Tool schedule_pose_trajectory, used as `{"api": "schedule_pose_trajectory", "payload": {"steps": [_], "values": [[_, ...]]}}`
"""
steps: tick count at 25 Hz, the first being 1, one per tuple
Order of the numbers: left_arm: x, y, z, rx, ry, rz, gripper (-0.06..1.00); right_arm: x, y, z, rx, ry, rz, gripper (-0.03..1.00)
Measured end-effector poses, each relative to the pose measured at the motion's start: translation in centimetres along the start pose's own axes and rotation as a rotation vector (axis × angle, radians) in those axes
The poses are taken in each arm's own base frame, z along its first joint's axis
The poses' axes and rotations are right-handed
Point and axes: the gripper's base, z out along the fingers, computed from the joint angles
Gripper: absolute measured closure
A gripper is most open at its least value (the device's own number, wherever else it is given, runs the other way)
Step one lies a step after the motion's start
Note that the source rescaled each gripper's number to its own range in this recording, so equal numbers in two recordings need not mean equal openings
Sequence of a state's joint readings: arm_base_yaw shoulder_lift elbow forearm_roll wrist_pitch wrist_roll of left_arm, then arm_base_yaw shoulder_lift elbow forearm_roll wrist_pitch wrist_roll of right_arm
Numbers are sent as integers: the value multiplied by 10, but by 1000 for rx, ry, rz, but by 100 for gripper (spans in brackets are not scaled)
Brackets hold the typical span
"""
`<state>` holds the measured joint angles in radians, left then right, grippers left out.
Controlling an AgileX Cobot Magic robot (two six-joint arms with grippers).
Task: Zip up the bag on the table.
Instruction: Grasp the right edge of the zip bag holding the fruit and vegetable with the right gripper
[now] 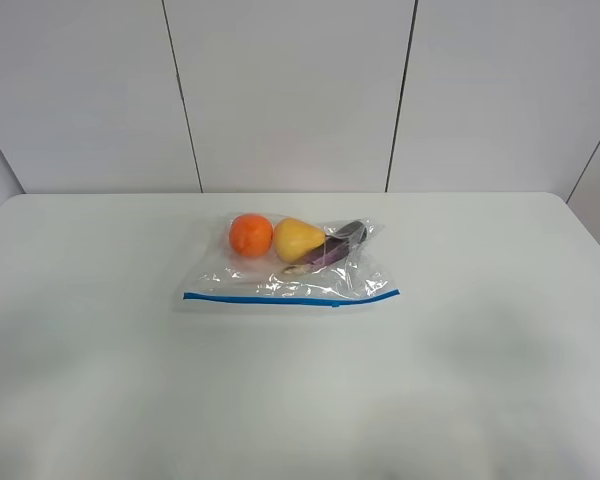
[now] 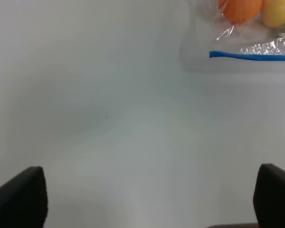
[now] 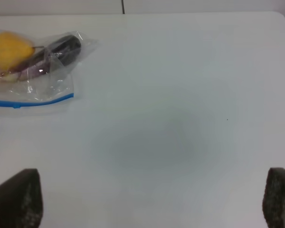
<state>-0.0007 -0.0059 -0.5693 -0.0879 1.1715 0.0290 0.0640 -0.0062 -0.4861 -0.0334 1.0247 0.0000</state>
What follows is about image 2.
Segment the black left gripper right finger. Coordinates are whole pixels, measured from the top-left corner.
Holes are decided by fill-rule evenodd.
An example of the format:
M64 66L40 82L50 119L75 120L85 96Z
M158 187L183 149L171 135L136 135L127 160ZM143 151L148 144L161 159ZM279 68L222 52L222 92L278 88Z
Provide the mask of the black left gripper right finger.
M273 164L259 168L253 205L260 228L285 228L285 171Z

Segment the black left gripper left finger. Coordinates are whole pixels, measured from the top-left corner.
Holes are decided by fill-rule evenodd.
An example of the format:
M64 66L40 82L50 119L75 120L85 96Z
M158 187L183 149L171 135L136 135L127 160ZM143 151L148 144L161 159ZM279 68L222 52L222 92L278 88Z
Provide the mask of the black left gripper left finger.
M42 228L48 215L43 168L28 167L0 186L0 228Z

